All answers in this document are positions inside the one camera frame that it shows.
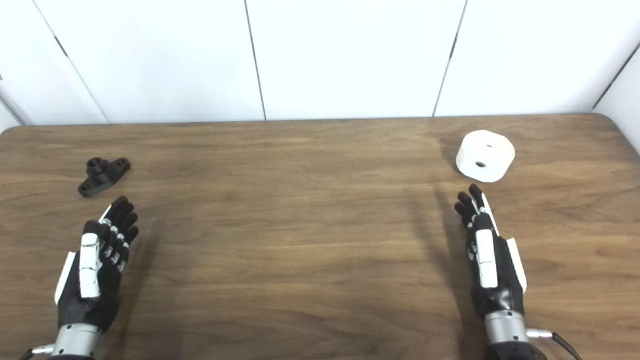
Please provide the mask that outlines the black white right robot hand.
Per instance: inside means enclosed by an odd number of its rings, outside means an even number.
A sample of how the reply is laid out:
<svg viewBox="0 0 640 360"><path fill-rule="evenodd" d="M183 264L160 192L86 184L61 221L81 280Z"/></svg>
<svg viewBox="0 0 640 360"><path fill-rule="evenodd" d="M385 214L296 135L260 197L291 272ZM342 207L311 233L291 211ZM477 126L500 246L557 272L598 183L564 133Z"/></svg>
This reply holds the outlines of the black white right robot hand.
<svg viewBox="0 0 640 360"><path fill-rule="evenodd" d="M526 276L514 240L500 235L489 200L477 184L457 194L454 209L466 230L471 301L481 318L494 312L525 315Z"/></svg>

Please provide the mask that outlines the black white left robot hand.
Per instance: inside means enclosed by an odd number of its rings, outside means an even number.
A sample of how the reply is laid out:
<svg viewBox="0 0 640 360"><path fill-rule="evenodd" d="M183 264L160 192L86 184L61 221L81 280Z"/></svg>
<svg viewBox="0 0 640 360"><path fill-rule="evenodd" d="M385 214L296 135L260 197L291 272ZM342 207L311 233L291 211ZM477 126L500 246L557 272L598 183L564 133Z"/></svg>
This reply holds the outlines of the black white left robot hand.
<svg viewBox="0 0 640 360"><path fill-rule="evenodd" d="M134 204L120 196L99 219L84 224L80 248L68 253L55 288L58 328L87 324L104 333L112 326L137 220Z"/></svg>

